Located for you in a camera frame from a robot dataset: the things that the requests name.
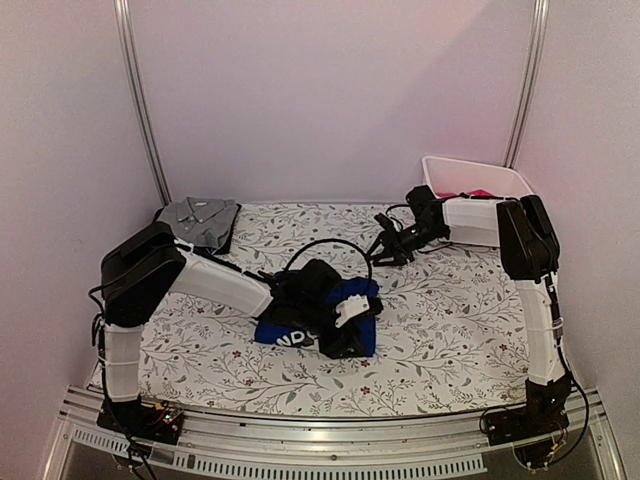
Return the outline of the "blue t-shirt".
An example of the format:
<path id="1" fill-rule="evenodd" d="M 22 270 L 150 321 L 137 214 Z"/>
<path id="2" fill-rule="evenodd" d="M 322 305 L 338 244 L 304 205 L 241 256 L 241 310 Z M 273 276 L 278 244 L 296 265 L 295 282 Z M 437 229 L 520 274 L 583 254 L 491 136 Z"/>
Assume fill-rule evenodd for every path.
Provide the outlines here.
<path id="1" fill-rule="evenodd" d="M 341 281 L 325 297 L 275 299 L 257 318 L 254 341 L 288 348 L 315 346 L 329 359 L 371 357 L 376 317 L 382 310 L 378 283 L 354 277 Z"/>

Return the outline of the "pink garment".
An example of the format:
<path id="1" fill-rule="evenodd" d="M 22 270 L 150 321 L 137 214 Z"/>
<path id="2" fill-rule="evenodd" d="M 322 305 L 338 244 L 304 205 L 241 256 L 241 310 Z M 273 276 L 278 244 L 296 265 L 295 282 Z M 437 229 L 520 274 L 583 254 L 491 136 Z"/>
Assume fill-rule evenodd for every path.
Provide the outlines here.
<path id="1" fill-rule="evenodd" d="M 489 199 L 494 197 L 493 194 L 483 189 L 463 191 L 459 193 L 452 193 L 452 192 L 436 193 L 436 196 L 440 199 L 450 199 L 450 198 L 481 198 L 481 199 L 487 198 Z"/>

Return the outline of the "grey shirt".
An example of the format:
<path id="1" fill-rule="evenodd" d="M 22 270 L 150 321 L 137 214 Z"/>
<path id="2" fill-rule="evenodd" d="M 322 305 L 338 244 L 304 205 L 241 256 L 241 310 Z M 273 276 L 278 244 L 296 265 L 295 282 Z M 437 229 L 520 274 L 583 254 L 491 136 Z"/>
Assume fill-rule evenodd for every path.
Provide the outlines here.
<path id="1" fill-rule="evenodd" d="M 222 255 L 230 251 L 241 208 L 232 199 L 185 197 L 159 209 L 153 220 L 167 224 L 176 238 Z"/>

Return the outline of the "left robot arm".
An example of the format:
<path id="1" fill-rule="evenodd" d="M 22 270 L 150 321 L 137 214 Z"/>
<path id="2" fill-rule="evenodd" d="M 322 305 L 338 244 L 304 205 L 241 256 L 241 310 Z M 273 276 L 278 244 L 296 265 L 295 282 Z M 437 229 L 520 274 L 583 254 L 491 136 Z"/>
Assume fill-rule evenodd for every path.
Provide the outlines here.
<path id="1" fill-rule="evenodd" d="M 107 253 L 92 291 L 99 305 L 96 340 L 111 419 L 128 434 L 148 426 L 139 373 L 143 333 L 170 297 L 221 306 L 262 324 L 315 337 L 330 359 L 375 350 L 373 278 L 347 281 L 319 258 L 300 268 L 252 273 L 176 237 L 152 222 Z"/>

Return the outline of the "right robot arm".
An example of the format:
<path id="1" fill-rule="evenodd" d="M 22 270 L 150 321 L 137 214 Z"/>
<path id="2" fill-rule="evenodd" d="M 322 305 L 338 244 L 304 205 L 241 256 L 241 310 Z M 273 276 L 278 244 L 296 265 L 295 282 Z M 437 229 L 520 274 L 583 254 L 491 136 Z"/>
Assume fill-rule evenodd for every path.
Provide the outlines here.
<path id="1" fill-rule="evenodd" d="M 375 215 L 381 231 L 367 251 L 373 265 L 404 266 L 416 251 L 434 240 L 452 239 L 459 229 L 483 230 L 485 236 L 473 237 L 471 244 L 499 248 L 503 270 L 521 300 L 529 345 L 526 406 L 518 412 L 517 427 L 524 435 L 539 435 L 563 410 L 572 384 L 562 355 L 556 290 L 560 245 L 543 201 L 535 194 L 440 198 L 423 185 L 407 194 L 405 205 L 414 222 L 402 230 L 387 214 Z"/>

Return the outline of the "white plastic laundry bin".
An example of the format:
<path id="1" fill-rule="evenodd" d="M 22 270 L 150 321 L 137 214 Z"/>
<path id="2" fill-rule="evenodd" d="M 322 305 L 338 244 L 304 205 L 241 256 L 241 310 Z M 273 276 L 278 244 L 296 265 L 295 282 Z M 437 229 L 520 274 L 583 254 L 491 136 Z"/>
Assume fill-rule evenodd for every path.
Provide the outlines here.
<path id="1" fill-rule="evenodd" d="M 515 170 L 466 160 L 424 156 L 425 183 L 439 197 L 482 190 L 498 197 L 523 197 L 534 191 Z"/>

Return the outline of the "floral tablecloth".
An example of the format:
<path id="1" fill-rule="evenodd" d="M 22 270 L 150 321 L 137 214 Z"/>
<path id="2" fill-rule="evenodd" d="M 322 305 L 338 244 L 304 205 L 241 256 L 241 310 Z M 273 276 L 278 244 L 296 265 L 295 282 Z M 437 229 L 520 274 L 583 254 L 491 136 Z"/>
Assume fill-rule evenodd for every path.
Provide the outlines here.
<path id="1" fill-rule="evenodd" d="M 106 398 L 349 417 L 526 401 L 524 312 L 499 248 L 434 240 L 412 263 L 375 266 L 375 215 L 366 205 L 246 205 L 222 255 L 148 224 L 103 258 L 91 293 Z M 305 296 L 298 271 L 313 259 L 378 283 L 373 356 L 254 341 L 275 299 Z"/>

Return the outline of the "front aluminium rail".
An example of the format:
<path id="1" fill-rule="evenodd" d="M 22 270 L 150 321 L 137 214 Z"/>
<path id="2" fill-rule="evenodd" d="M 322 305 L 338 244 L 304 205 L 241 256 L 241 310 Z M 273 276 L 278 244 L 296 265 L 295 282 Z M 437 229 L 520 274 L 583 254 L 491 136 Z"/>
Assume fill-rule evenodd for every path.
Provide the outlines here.
<path id="1" fill-rule="evenodd" d="M 492 444 L 483 413 L 295 418 L 199 407 L 175 444 L 101 429 L 98 392 L 70 388 L 54 423 L 45 479 L 623 479 L 595 390 L 566 403 L 569 428 Z"/>

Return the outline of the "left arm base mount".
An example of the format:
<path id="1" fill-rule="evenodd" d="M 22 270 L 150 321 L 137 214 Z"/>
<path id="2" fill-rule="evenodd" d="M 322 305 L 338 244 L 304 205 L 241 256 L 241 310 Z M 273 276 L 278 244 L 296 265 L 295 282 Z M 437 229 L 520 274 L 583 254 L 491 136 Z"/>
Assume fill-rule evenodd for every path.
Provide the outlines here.
<path id="1" fill-rule="evenodd" d="M 181 407 L 168 401 L 145 405 L 140 397 L 127 402 L 105 398 L 97 425 L 134 439 L 176 445 L 184 422 L 183 413 Z"/>

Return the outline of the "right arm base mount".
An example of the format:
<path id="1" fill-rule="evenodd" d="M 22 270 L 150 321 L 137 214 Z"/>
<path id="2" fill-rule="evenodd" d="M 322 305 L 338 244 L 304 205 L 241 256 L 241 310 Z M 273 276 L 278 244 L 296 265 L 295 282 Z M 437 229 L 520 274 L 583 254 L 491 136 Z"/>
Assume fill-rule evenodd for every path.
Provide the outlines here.
<path id="1" fill-rule="evenodd" d="M 523 441 L 513 448 L 516 461 L 529 471 L 547 469 L 567 444 L 569 420 L 565 404 L 548 407 L 491 407 L 480 416 L 479 429 L 490 446 Z"/>

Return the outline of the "right aluminium frame post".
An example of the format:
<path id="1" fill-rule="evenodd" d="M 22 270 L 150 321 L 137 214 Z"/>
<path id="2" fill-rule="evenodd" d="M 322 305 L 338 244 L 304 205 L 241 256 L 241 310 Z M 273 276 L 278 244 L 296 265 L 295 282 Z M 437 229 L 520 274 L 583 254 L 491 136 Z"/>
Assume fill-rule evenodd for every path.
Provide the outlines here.
<path id="1" fill-rule="evenodd" d="M 503 160 L 503 166 L 508 169 L 514 169 L 516 166 L 533 103 L 537 78 L 544 53 L 549 6 L 549 0 L 534 1 L 530 38 L 519 100 Z"/>

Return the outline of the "aluminium frame post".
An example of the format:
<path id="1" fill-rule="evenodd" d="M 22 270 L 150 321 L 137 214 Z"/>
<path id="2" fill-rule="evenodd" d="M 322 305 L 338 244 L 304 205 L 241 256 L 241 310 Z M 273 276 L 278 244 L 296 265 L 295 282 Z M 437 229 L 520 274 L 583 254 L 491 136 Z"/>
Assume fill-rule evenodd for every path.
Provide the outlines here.
<path id="1" fill-rule="evenodd" d="M 516 166 L 533 103 L 537 78 L 544 53 L 549 6 L 549 0 L 534 1 L 530 38 L 519 100 L 503 160 L 503 166 L 508 169 L 514 169 Z"/>
<path id="2" fill-rule="evenodd" d="M 130 2 L 127 0 L 115 0 L 113 2 L 113 6 L 125 73 L 143 147 L 160 202 L 163 206 L 166 206 L 172 201 L 172 196 L 162 165 L 159 148 L 153 131 L 151 115 L 148 110 L 144 92 L 143 79 L 135 43 Z"/>

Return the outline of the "left aluminium frame post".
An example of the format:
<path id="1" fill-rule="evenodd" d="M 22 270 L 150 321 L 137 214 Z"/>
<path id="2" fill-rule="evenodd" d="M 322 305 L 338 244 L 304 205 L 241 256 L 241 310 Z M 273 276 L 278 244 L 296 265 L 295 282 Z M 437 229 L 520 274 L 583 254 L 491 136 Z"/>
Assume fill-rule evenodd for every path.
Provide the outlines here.
<path id="1" fill-rule="evenodd" d="M 130 2 L 127 0 L 115 0 L 113 2 L 113 6 L 125 73 L 143 147 L 160 202 L 163 206 L 166 206 L 172 201 L 172 196 L 162 165 L 159 148 L 153 131 L 151 115 L 148 110 L 144 92 L 143 79 L 135 43 Z"/>

